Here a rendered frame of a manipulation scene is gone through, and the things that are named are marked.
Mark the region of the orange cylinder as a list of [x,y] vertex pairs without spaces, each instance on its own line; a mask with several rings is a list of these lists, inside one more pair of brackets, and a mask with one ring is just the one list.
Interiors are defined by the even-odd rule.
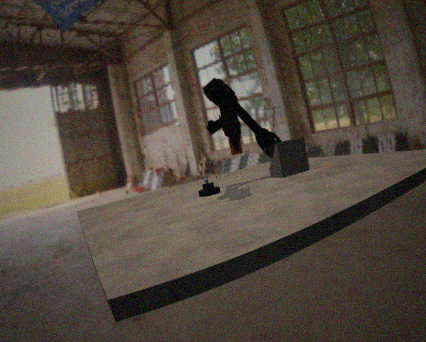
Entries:
[[235,151],[235,149],[234,149],[234,147],[233,147],[233,144],[232,144],[232,142],[231,142],[231,139],[230,139],[230,138],[228,138],[228,140],[229,140],[229,145],[230,145],[230,149],[231,149],[231,154],[232,154],[232,155],[243,153],[243,151],[242,151],[242,146],[241,146],[241,141],[240,141],[240,144],[239,144],[239,150],[238,150],[238,151]]

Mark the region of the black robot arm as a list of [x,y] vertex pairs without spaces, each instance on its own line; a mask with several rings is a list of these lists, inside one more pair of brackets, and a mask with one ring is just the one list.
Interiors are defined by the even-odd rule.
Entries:
[[[237,115],[244,121],[245,125],[254,133],[258,146],[268,155],[273,157],[273,153],[278,142],[282,142],[275,133],[268,129],[261,128],[256,121],[238,104],[237,96],[233,90],[222,80],[213,78],[203,88],[203,93],[210,102],[218,105],[220,110],[228,107],[236,107]],[[210,120],[206,128],[210,134],[214,134],[222,128],[224,124],[219,115],[217,121]],[[275,140],[276,138],[276,140]],[[265,150],[265,149],[266,150]]]

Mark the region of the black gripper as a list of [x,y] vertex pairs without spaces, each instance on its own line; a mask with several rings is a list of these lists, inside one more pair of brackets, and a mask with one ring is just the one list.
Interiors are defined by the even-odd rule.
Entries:
[[224,124],[223,131],[231,139],[235,151],[239,150],[241,137],[241,122],[238,120],[236,107],[228,107],[220,110]]

